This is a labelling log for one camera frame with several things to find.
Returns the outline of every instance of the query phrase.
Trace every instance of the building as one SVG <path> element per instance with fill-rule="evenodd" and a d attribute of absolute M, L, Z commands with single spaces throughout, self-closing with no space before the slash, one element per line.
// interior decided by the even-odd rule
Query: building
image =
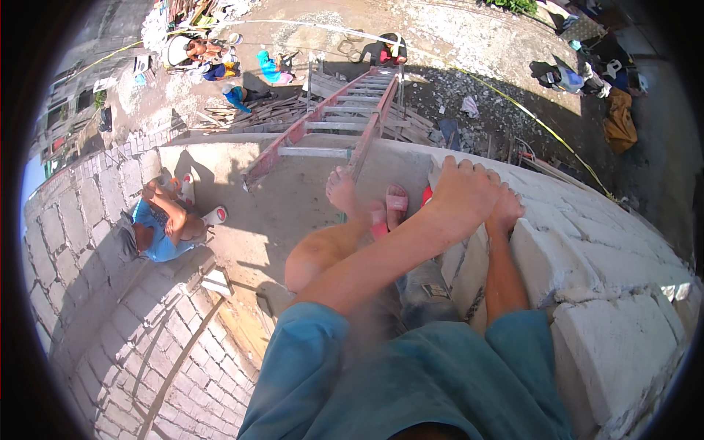
<path fill-rule="evenodd" d="M 47 177 L 82 153 L 77 133 L 96 115 L 95 92 L 115 84 L 122 69 L 145 52 L 134 47 L 82 70 L 114 51 L 141 39 L 149 0 L 108 0 L 95 3 L 85 26 L 66 52 L 46 91 L 37 116 L 29 157 L 41 154 Z"/>

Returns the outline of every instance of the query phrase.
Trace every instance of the hand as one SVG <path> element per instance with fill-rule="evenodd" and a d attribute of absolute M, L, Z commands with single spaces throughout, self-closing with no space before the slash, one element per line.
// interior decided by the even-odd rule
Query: hand
<path fill-rule="evenodd" d="M 166 220 L 166 226 L 164 227 L 164 234 L 167 237 L 171 237 L 174 233 L 174 220 L 172 218 L 169 218 L 169 220 Z"/>
<path fill-rule="evenodd" d="M 474 234 L 494 209 L 500 183 L 498 174 L 481 163 L 464 159 L 458 165 L 454 156 L 445 157 L 432 202 L 426 206 L 444 226 L 444 239 L 458 243 Z"/>
<path fill-rule="evenodd" d="M 521 206 L 521 196 L 516 194 L 508 183 L 504 182 L 498 188 L 499 196 L 494 205 L 494 210 L 484 225 L 486 233 L 492 236 L 508 236 L 509 232 L 513 231 L 516 222 L 526 213 L 526 208 Z"/>
<path fill-rule="evenodd" d="M 142 199 L 145 201 L 154 200 L 154 187 L 149 183 L 142 187 Z"/>

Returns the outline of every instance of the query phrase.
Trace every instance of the person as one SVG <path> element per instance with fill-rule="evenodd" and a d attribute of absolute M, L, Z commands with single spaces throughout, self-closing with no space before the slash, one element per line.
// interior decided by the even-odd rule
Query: person
<path fill-rule="evenodd" d="M 191 183 L 193 177 L 187 177 Z M 118 221 L 118 256 L 125 262 L 138 258 L 140 253 L 157 263 L 173 260 L 194 248 L 208 226 L 227 219 L 224 206 L 202 218 L 187 212 L 176 202 L 178 195 L 157 179 L 144 185 L 141 196 L 132 216 L 123 213 Z"/>
<path fill-rule="evenodd" d="M 211 62 L 212 64 L 220 64 L 223 62 L 237 62 L 237 57 L 234 55 L 234 46 L 221 39 L 192 39 L 184 45 L 183 49 L 186 51 L 188 58 L 200 63 Z"/>
<path fill-rule="evenodd" d="M 239 63 L 211 64 L 209 69 L 203 74 L 206 81 L 221 81 L 228 77 L 238 77 Z"/>
<path fill-rule="evenodd" d="M 267 98 L 276 99 L 279 96 L 276 93 L 269 92 L 268 90 L 266 91 L 266 93 L 259 93 L 256 90 L 247 89 L 245 87 L 240 86 L 234 86 L 232 84 L 222 86 L 222 94 L 225 95 L 227 102 L 232 104 L 235 108 L 238 108 L 239 110 L 242 110 L 245 113 L 254 113 L 255 115 L 256 112 L 247 108 L 244 105 L 245 102 L 252 102 L 256 101 L 257 99 Z"/>
<path fill-rule="evenodd" d="M 269 52 L 259 51 L 257 59 L 259 60 L 259 67 L 262 69 L 264 78 L 272 84 L 289 84 L 293 81 L 302 81 L 306 78 L 305 75 L 294 77 L 290 73 L 283 72 L 282 65 L 284 56 L 281 54 L 276 55 L 272 60 L 269 58 Z"/>
<path fill-rule="evenodd" d="M 528 310 L 511 256 L 524 208 L 495 172 L 446 157 L 432 200 L 362 249 L 372 216 L 351 176 L 337 168 L 326 194 L 349 221 L 308 235 L 286 261 L 296 298 L 279 316 L 238 439 L 572 438 L 547 315 Z M 446 288 L 424 281 L 430 260 L 482 223 L 484 337 L 449 312 Z M 394 280 L 407 332 L 342 370 L 348 318 Z"/>
<path fill-rule="evenodd" d="M 364 61 L 364 57 L 367 53 L 370 55 L 370 65 L 376 65 L 377 62 L 383 65 L 387 61 L 391 61 L 394 65 L 399 65 L 408 61 L 406 41 L 398 32 L 381 34 L 379 38 L 391 40 L 396 42 L 396 44 L 386 42 L 373 42 L 371 44 L 367 44 L 364 46 L 364 49 L 362 49 L 362 54 L 360 55 L 359 61 L 356 61 L 356 63 L 361 63 Z"/>

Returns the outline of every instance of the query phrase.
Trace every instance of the red slipper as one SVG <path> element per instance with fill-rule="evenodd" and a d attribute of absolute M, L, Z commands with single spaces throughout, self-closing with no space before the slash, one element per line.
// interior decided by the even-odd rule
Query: red slipper
<path fill-rule="evenodd" d="M 372 211 L 371 230 L 376 241 L 389 233 L 389 228 L 386 226 L 386 208 L 380 200 L 372 200 L 370 208 Z"/>

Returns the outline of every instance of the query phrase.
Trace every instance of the tarp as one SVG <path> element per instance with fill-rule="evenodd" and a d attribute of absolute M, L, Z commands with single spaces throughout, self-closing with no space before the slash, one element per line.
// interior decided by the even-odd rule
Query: tarp
<path fill-rule="evenodd" d="M 631 119 L 631 95 L 612 87 L 606 103 L 609 105 L 608 117 L 603 121 L 606 142 L 614 153 L 621 154 L 638 141 L 636 126 Z"/>

